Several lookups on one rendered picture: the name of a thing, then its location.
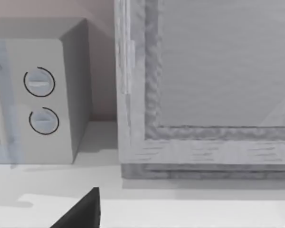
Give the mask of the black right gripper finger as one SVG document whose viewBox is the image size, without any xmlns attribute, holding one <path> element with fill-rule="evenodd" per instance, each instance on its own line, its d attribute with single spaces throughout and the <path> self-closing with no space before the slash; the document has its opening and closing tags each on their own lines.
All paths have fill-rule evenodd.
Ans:
<svg viewBox="0 0 285 228">
<path fill-rule="evenodd" d="M 100 228 L 100 189 L 93 187 L 50 228 Z"/>
</svg>

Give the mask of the pale microwave knob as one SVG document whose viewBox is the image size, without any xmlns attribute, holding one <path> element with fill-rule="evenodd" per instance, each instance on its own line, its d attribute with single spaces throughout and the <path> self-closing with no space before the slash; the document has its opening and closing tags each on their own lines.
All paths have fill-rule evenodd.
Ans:
<svg viewBox="0 0 285 228">
<path fill-rule="evenodd" d="M 31 123 L 33 126 L 45 126 L 47 124 L 51 125 L 55 121 L 55 116 L 47 110 L 35 111 L 31 116 Z"/>
<path fill-rule="evenodd" d="M 50 81 L 48 75 L 42 70 L 35 70 L 28 73 L 26 85 L 30 91 L 37 95 L 44 95 L 48 92 Z"/>
</svg>

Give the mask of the pale microwave oven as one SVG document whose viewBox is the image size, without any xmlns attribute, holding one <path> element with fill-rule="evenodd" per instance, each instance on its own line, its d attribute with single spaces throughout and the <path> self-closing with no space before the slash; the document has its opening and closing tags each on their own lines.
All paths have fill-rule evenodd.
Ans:
<svg viewBox="0 0 285 228">
<path fill-rule="evenodd" d="M 46 94 L 26 85 L 48 75 Z M 33 126 L 32 113 L 56 121 Z M 0 164 L 71 164 L 91 114 L 87 21 L 83 18 L 0 18 Z"/>
</svg>

